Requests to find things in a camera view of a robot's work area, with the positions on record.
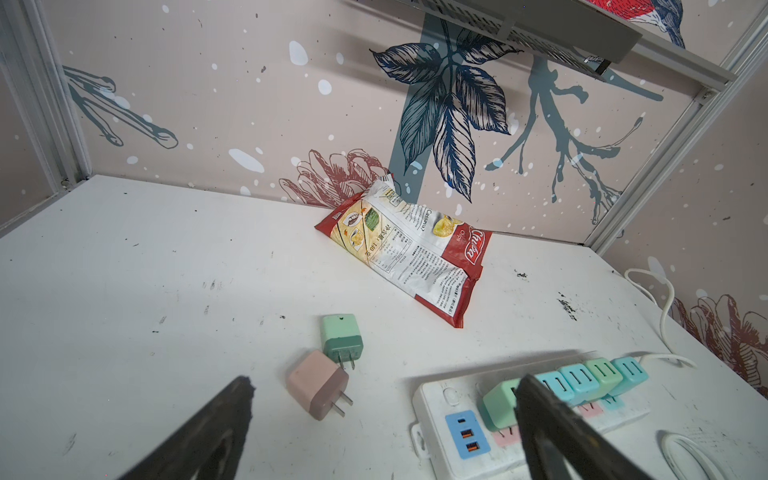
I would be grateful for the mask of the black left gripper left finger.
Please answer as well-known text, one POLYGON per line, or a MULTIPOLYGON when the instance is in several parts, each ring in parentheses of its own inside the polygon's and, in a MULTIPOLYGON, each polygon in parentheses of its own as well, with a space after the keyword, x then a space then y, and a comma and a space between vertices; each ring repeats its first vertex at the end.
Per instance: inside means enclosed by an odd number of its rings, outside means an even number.
POLYGON ((238 376, 124 479, 233 479, 252 419, 255 387, 238 376))

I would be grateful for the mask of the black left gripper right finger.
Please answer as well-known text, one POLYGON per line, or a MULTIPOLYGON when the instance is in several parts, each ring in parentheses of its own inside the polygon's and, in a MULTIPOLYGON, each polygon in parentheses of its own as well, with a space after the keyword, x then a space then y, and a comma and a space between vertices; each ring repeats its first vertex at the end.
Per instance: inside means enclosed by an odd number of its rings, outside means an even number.
POLYGON ((534 376, 516 390, 515 414, 533 479, 647 479, 649 475, 607 442, 534 376))

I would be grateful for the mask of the white multicolour power strip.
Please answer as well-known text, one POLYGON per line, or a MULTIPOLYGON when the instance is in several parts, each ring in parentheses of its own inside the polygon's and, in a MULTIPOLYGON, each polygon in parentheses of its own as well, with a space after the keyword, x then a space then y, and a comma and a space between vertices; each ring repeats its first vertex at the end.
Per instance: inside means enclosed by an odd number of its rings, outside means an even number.
POLYGON ((410 436, 417 457, 431 462, 438 479, 499 478, 525 464, 516 425, 500 430, 483 412, 482 397, 505 380, 545 374, 561 384, 576 373, 573 365, 596 359, 595 352, 547 352, 511 363, 446 374, 422 383, 412 399, 416 422, 410 436))

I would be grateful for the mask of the green plug adapter front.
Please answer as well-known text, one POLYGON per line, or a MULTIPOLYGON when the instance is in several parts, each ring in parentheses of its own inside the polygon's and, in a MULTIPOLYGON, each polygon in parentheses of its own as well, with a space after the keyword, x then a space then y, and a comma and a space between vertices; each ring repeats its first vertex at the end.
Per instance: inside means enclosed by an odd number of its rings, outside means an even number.
POLYGON ((518 424, 516 408, 519 384, 520 378, 504 380, 483 396, 486 424, 491 431, 501 431, 518 424))

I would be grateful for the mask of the light green plug adapter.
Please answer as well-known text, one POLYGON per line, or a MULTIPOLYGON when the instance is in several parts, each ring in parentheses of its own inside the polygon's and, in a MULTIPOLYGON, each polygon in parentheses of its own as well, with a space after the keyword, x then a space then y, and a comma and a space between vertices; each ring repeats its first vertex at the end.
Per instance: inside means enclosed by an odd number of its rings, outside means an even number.
POLYGON ((602 398, 614 390, 623 380, 623 375, 606 358, 587 360, 584 363, 598 384, 597 397, 602 398))

